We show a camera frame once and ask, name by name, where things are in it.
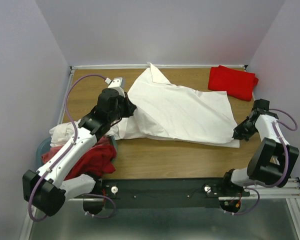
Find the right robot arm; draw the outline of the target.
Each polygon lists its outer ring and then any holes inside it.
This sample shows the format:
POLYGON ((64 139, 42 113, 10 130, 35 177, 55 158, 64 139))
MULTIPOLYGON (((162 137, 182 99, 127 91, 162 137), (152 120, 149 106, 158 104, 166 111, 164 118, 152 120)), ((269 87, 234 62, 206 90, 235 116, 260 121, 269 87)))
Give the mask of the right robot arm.
POLYGON ((246 168, 231 169, 224 174, 220 191, 231 196, 238 189, 259 185, 265 188, 282 188, 288 182, 300 151, 288 143, 280 125, 290 131, 296 131, 298 125, 289 127, 279 121, 276 109, 270 109, 265 99, 255 100, 251 113, 233 130, 233 139, 248 141, 259 133, 261 143, 246 168))

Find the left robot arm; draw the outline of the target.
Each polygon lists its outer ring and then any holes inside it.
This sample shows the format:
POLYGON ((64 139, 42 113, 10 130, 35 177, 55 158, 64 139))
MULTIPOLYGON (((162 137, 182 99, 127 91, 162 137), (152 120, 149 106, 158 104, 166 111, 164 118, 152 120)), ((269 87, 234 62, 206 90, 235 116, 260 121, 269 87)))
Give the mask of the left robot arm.
POLYGON ((103 89, 96 106, 74 126, 74 135, 60 151, 36 171, 26 171, 22 177, 23 198, 28 202, 28 214, 33 221, 37 218, 32 214, 32 207, 51 217, 67 200, 80 195, 94 198, 100 194, 101 185, 93 177, 81 174, 67 180, 66 176, 114 124, 131 117, 135 109, 120 86, 103 89))

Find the white printed t-shirt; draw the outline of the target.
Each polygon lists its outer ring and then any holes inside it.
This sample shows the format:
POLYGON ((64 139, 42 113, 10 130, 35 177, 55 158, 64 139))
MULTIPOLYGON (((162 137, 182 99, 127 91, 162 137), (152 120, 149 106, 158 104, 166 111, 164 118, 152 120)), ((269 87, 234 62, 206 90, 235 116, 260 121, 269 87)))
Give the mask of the white printed t-shirt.
POLYGON ((107 136, 240 147, 239 140, 233 138, 237 123, 225 91, 199 91, 172 84, 150 64, 127 95, 136 110, 112 126, 107 136))

